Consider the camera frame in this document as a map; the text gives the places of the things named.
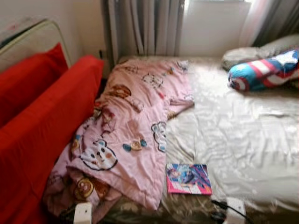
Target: comic book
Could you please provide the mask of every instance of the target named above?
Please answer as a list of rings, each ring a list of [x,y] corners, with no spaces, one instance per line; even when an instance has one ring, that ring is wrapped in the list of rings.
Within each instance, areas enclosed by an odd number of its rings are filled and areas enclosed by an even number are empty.
[[[206,165],[167,164],[168,193],[211,195],[211,182]]]

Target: curtain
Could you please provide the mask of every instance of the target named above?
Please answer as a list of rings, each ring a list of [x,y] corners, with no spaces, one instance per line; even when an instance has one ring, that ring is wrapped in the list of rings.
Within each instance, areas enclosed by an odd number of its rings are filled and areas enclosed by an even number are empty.
[[[254,45],[262,46],[294,33],[299,33],[299,0],[273,0]]]
[[[106,0],[105,23],[115,65],[129,55],[175,56],[184,0]]]
[[[274,4],[274,0],[250,0],[250,2],[251,7],[240,34],[240,47],[249,47],[254,43]]]

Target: headboard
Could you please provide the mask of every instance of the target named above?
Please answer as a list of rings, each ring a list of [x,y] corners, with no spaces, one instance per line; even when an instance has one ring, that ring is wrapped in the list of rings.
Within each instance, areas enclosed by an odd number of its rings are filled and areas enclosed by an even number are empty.
[[[58,25],[45,20],[13,39],[0,49],[0,72],[36,53],[46,52],[61,43],[67,65],[70,58]]]

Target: captain america pillow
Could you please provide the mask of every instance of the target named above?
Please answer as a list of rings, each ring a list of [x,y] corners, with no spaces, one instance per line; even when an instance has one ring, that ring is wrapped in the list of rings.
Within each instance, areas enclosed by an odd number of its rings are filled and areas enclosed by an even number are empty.
[[[262,90],[298,79],[299,49],[272,58],[235,65],[229,70],[228,85],[241,91]]]

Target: red fabric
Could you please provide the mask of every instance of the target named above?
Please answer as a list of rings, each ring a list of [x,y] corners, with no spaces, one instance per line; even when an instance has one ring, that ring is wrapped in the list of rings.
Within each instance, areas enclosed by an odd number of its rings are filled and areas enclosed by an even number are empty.
[[[0,74],[0,127],[24,110],[68,69],[60,43]]]
[[[25,224],[47,224],[50,222],[51,217],[47,216],[47,213],[42,209],[42,205],[39,203],[36,209],[34,209]]]
[[[54,161],[93,112],[103,62],[86,56],[0,129],[0,223],[24,223]]]

